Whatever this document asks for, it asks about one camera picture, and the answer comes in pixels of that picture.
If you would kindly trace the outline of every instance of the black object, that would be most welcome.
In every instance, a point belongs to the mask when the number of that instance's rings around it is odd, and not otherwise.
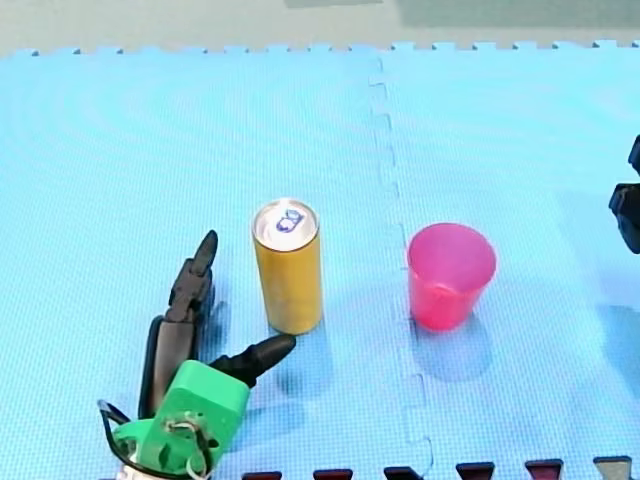
[[[217,250],[218,234],[211,230],[182,265],[169,309],[151,322],[138,403],[141,419],[155,415],[182,362],[197,357],[198,327],[209,319],[215,300],[211,265]]]
[[[253,388],[258,377],[289,355],[295,346],[296,337],[293,335],[276,335],[233,357],[223,355],[209,366]]]
[[[640,174],[640,135],[631,148],[629,163]],[[609,209],[618,221],[618,230],[629,250],[640,254],[640,184],[616,185]]]

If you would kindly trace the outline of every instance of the interlocking foam tile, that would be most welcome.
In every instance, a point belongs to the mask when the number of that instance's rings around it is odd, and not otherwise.
[[[595,46],[381,54],[390,218],[405,241],[468,224],[499,258],[465,326],[412,334],[430,478],[464,462],[527,478],[525,462],[559,458],[566,480],[596,480],[594,457],[640,457],[640,264],[607,208],[635,181],[640,49]]]
[[[220,479],[343,468],[426,472],[386,300],[371,49],[202,54],[18,52],[0,62],[0,478],[91,480],[118,469],[96,402],[135,415],[147,330],[210,228],[217,305],[203,360],[269,331],[250,238],[280,196],[322,225],[325,319],[259,381]]]

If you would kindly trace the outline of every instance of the aluminum can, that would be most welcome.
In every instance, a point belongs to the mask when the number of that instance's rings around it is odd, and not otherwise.
[[[253,220],[267,321],[279,332],[306,333],[322,318],[319,230],[314,211],[292,198],[268,203]]]

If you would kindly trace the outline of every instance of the plastic cup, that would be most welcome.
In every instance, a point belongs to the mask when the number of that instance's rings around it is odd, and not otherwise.
[[[420,230],[411,239],[407,260],[411,315],[435,332],[453,330],[465,321],[497,263],[486,238],[454,223]]]

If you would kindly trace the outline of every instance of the can lid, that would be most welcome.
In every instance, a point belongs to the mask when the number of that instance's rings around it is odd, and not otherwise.
[[[265,247],[291,252],[304,247],[316,236],[318,220],[313,210],[291,198],[265,205],[253,222],[253,235]]]

